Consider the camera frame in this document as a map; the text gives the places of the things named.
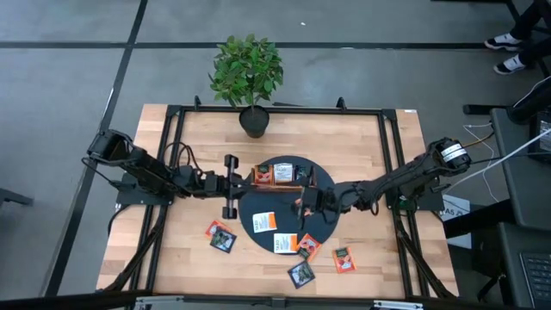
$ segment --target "green leaves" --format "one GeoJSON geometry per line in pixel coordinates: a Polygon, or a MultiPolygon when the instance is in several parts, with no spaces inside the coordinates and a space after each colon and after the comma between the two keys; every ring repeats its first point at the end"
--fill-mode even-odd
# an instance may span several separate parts
{"type": "Polygon", "coordinates": [[[214,57],[214,75],[208,74],[214,100],[226,100],[233,107],[257,104],[261,98],[269,101],[277,85],[283,85],[282,59],[276,45],[267,38],[256,40],[254,34],[245,40],[229,36],[225,45],[218,45],[214,57]]]}
{"type": "Polygon", "coordinates": [[[252,63],[255,64],[258,61],[258,47],[254,47],[251,51],[252,63]]]}
{"type": "Polygon", "coordinates": [[[272,91],[272,88],[274,88],[272,81],[267,80],[266,82],[264,82],[264,89],[266,90],[266,92],[270,93],[272,91]]]}

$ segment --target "black pants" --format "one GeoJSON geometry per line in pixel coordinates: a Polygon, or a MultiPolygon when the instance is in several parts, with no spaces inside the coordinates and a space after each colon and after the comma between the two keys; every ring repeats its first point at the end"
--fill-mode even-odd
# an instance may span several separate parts
{"type": "MultiPolygon", "coordinates": [[[[532,3],[526,11],[520,16],[515,27],[510,34],[515,39],[529,39],[532,28],[542,19],[542,13],[537,3],[532,3]]],[[[551,38],[543,40],[533,46],[529,46],[518,54],[520,61],[524,65],[532,65],[536,60],[551,55],[551,38]]]]}

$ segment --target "orange packet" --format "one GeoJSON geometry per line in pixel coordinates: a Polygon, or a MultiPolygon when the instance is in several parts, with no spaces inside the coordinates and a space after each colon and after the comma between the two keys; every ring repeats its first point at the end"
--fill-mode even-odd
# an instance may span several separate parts
{"type": "Polygon", "coordinates": [[[212,238],[214,233],[216,233],[216,228],[218,228],[218,227],[220,227],[221,229],[223,229],[227,232],[230,232],[230,233],[232,232],[232,230],[228,226],[218,222],[217,220],[213,220],[213,222],[210,224],[207,231],[205,232],[207,237],[212,238]]]}
{"type": "Polygon", "coordinates": [[[306,259],[307,262],[312,262],[320,247],[320,242],[316,241],[309,234],[305,234],[298,245],[299,255],[306,259]]]}
{"type": "Polygon", "coordinates": [[[354,258],[352,257],[352,252],[349,247],[333,251],[333,260],[335,260],[335,266],[337,266],[338,273],[356,270],[356,264],[354,263],[354,258]]]}

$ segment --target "black circular platform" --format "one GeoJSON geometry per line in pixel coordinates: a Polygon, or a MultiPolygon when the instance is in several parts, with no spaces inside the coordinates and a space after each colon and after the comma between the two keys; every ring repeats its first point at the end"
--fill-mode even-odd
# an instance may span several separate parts
{"type": "MultiPolygon", "coordinates": [[[[293,165],[304,165],[306,171],[310,171],[310,167],[314,167],[316,173],[316,181],[320,189],[334,187],[335,183],[323,168],[306,158],[298,156],[280,156],[269,159],[262,164],[279,164],[289,163],[293,165]]],[[[239,218],[243,224],[243,228],[258,245],[264,249],[274,251],[274,233],[296,233],[297,241],[300,241],[306,233],[310,234],[320,243],[324,243],[335,230],[337,221],[328,225],[325,224],[323,215],[316,213],[306,217],[304,229],[299,229],[299,222],[296,218],[296,213],[291,209],[292,203],[300,198],[300,192],[295,193],[270,193],[261,191],[251,191],[244,195],[239,200],[239,218]],[[277,229],[268,232],[254,233],[252,225],[252,215],[264,212],[274,212],[275,223],[277,229]]],[[[333,212],[325,212],[326,218],[331,221],[335,219],[333,212]]]]}

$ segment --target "table leg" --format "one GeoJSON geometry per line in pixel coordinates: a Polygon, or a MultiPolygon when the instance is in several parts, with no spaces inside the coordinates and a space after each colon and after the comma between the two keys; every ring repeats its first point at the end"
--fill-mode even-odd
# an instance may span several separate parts
{"type": "Polygon", "coordinates": [[[499,222],[515,223],[511,200],[496,202],[480,210],[444,222],[446,238],[453,238],[474,230],[496,226],[499,222]]]}
{"type": "Polygon", "coordinates": [[[33,199],[28,198],[24,195],[19,195],[10,190],[0,189],[0,203],[2,202],[17,202],[22,205],[31,205],[33,204],[33,199]]]}

